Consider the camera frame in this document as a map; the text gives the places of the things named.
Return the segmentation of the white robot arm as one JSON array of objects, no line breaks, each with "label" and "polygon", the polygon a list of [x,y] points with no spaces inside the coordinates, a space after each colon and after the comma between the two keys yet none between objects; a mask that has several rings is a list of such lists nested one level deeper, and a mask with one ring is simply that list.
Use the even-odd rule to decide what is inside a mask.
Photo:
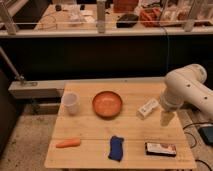
[{"label": "white robot arm", "polygon": [[162,106],[161,125],[167,126],[185,102],[197,107],[213,119],[213,90],[204,85],[206,69],[199,64],[190,64],[172,70],[164,77],[165,90],[159,103]]}]

